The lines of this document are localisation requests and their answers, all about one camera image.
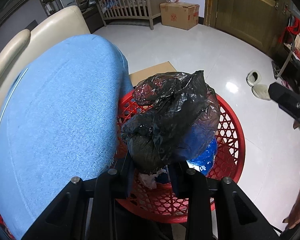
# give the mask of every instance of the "blue fabric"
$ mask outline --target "blue fabric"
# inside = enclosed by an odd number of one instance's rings
[[[192,160],[188,160],[187,162],[188,164],[192,164],[193,166],[198,167],[200,172],[206,176],[213,167],[214,157],[216,156],[217,149],[217,139],[216,137],[213,137],[211,142],[208,144],[206,149],[202,152],[202,154],[199,157]]]
[[[185,133],[173,152],[172,160],[186,161],[200,156],[208,147],[209,142],[215,138],[215,128],[211,126],[209,119],[204,118],[205,116],[206,112],[203,112]]]
[[[0,213],[17,240],[71,177],[109,166],[118,100],[133,89],[123,54],[93,34],[66,39],[27,68],[0,123]]]

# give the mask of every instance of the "slipper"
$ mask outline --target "slipper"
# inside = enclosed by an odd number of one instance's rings
[[[252,92],[257,98],[271,100],[268,92],[268,87],[266,85],[257,84],[253,86]]]
[[[251,70],[247,76],[247,83],[249,86],[253,87],[254,85],[260,83],[261,75],[257,70]]]

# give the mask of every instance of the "black plastic bag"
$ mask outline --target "black plastic bag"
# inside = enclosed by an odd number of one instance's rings
[[[121,128],[121,138],[127,144],[137,169],[142,173],[156,173],[164,166],[152,141],[155,109],[134,115]]]
[[[140,82],[133,97],[140,106],[153,106],[149,114],[137,114],[122,127],[131,157],[146,173],[198,157],[218,128],[218,101],[203,71],[156,74]]]

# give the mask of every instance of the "printed logo on box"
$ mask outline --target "printed logo on box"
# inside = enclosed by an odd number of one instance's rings
[[[177,21],[177,16],[175,13],[171,14],[171,21],[176,22]]]

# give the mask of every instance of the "white tile floor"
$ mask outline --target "white tile floor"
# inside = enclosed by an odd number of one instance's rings
[[[245,135],[246,158],[239,186],[268,221],[282,220],[300,187],[300,131],[276,103],[256,98],[246,76],[256,69],[262,84],[275,81],[271,59],[247,43],[197,25],[189,31],[157,24],[109,25],[95,32],[118,46],[129,72],[170,61],[177,71],[205,71],[206,82],[232,107]]]

